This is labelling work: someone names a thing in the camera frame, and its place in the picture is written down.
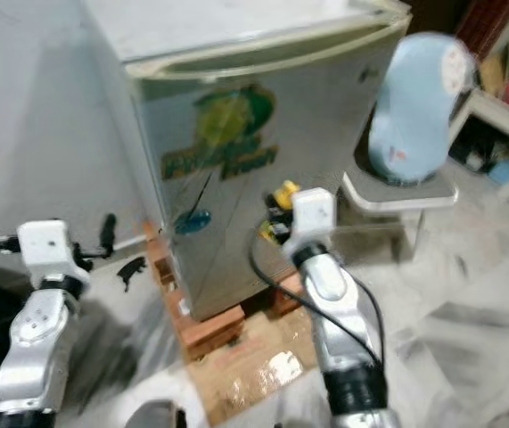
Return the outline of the black box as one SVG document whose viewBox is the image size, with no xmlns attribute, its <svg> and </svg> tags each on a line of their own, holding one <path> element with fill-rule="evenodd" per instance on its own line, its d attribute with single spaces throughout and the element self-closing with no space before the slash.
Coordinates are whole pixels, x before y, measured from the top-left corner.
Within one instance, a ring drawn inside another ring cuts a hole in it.
<svg viewBox="0 0 509 428">
<path fill-rule="evenodd" d="M 449 148 L 449 158 L 475 174 L 487 174 L 498 163 L 508 139 L 482 119 L 469 119 Z"/>
</svg>

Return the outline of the silver left robot leg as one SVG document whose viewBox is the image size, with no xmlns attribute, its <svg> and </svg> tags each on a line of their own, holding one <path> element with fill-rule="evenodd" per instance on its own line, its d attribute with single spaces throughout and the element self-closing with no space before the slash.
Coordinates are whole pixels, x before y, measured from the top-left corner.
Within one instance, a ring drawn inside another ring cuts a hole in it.
<svg viewBox="0 0 509 428">
<path fill-rule="evenodd" d="M 131 413 L 123 428 L 186 428 L 185 412 L 171 400 L 148 400 Z"/>
</svg>

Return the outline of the dark red tiled pillar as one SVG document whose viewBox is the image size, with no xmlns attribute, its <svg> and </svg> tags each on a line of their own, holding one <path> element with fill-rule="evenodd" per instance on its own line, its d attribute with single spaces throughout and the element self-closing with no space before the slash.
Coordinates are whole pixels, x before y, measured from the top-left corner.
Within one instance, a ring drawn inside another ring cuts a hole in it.
<svg viewBox="0 0 509 428">
<path fill-rule="evenodd" d="M 509 0 L 467 0 L 456 37 L 477 60 L 483 60 L 491 53 L 508 23 Z"/>
</svg>

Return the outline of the green yellow fruit sticker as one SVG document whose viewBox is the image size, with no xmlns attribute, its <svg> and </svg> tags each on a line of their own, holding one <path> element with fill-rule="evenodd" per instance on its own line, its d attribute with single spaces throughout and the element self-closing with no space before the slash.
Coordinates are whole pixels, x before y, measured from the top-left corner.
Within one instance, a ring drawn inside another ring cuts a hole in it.
<svg viewBox="0 0 509 428">
<path fill-rule="evenodd" d="M 225 180 L 271 166 L 279 147 L 265 145 L 262 129 L 274 117 L 277 98 L 258 83 L 213 91 L 194 102 L 193 143 L 160 156 L 161 179 L 220 168 Z"/>
</svg>

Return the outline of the brown flat cardboard sheet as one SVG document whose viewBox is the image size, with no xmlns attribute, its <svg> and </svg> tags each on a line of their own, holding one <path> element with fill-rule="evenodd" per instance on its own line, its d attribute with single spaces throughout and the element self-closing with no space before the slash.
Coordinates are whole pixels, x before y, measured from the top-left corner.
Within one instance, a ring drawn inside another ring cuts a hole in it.
<svg viewBox="0 0 509 428">
<path fill-rule="evenodd" d="M 259 311 L 243 323 L 236 345 L 186 363 L 209 425 L 221 425 L 316 368 L 308 312 L 276 319 Z"/>
</svg>

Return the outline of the small blue oval sticker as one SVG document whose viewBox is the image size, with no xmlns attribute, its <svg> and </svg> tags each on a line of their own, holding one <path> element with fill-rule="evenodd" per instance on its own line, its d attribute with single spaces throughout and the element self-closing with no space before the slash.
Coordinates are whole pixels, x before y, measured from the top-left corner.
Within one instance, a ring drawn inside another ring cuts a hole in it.
<svg viewBox="0 0 509 428">
<path fill-rule="evenodd" d="M 174 220 L 174 232 L 179 235 L 194 234 L 208 227 L 210 221 L 212 213 L 208 210 L 188 210 Z"/>
</svg>

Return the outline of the silver small fridge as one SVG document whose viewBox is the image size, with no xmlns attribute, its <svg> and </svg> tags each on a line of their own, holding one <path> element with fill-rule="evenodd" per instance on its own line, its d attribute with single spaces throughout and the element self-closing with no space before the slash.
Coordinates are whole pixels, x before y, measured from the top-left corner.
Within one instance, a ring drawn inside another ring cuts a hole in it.
<svg viewBox="0 0 509 428">
<path fill-rule="evenodd" d="M 408 16 L 412 21 L 408 5 L 399 0 L 84 0 L 83 5 L 88 27 L 94 32 L 109 110 L 148 221 L 143 176 L 129 158 L 132 144 L 127 119 L 132 110 L 123 70 L 127 62 L 262 40 L 280 31 L 344 23 L 351 18 Z"/>
</svg>

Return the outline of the red brick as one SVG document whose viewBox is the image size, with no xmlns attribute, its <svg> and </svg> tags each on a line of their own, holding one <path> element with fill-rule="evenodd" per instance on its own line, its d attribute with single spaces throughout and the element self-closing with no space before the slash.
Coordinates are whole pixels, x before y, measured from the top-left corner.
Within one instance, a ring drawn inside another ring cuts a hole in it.
<svg viewBox="0 0 509 428">
<path fill-rule="evenodd" d="M 190 317 L 190 307 L 184 291 L 176 288 L 166 294 L 165 299 L 171 310 L 172 325 L 182 354 L 188 362 L 205 358 L 211 351 L 233 342 L 242 333 L 245 311 L 239 305 L 206 321 L 196 321 Z"/>
<path fill-rule="evenodd" d="M 300 304 L 292 297 L 288 296 L 287 291 L 293 294 L 303 293 L 303 286 L 300 284 L 300 275 L 298 272 L 288 275 L 279 275 L 277 277 L 277 286 L 269 289 L 272 302 L 270 309 L 267 310 L 267 317 L 276 319 L 285 317 L 291 311 L 299 309 Z"/>
<path fill-rule="evenodd" d="M 171 265 L 168 241 L 161 235 L 161 229 L 157 228 L 151 221 L 144 221 L 143 229 L 145 233 L 145 257 L 148 264 L 151 265 L 160 292 L 166 294 L 177 288 L 177 279 Z"/>
</svg>

